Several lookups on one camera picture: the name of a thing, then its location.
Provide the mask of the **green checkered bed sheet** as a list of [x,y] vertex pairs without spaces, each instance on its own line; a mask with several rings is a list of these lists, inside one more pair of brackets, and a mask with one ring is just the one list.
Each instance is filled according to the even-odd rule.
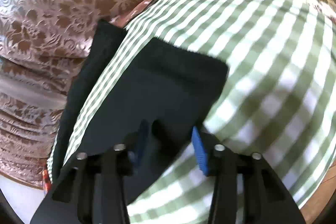
[[[66,158],[122,72],[158,38],[223,61],[227,80],[199,131],[214,135],[226,159],[243,157],[248,174],[231,174],[218,205],[225,223],[247,223],[248,183],[259,153],[300,211],[335,161],[335,24],[300,0],[153,0],[126,26],[125,40],[84,102]],[[190,141],[147,190],[126,202],[131,223],[205,223],[215,180],[198,167]]]

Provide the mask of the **brown floral curtain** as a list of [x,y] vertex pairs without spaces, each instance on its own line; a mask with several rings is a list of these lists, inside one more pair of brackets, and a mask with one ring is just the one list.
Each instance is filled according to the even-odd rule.
[[66,96],[100,19],[149,0],[1,0],[1,174],[42,187]]

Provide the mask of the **colourful patchwork pillow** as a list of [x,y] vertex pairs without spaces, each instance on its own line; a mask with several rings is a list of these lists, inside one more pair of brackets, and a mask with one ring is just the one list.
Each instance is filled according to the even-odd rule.
[[44,169],[42,171],[42,179],[43,179],[43,190],[44,190],[44,193],[47,194],[51,187],[48,170]]

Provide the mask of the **black pants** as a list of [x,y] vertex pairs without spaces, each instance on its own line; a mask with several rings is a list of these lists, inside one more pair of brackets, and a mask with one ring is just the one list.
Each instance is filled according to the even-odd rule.
[[130,62],[84,131],[80,145],[66,158],[70,135],[83,112],[84,102],[102,71],[116,56],[127,31],[101,20],[91,52],[72,84],[63,112],[54,154],[52,197],[68,202],[80,170],[76,154],[87,154],[81,189],[89,193],[95,185],[102,158],[117,144],[127,148],[127,136],[149,122],[149,136],[141,165],[128,174],[124,189],[128,202],[154,184],[191,139],[194,126],[201,124],[219,98],[227,80],[228,66],[221,60],[190,52],[151,38]]

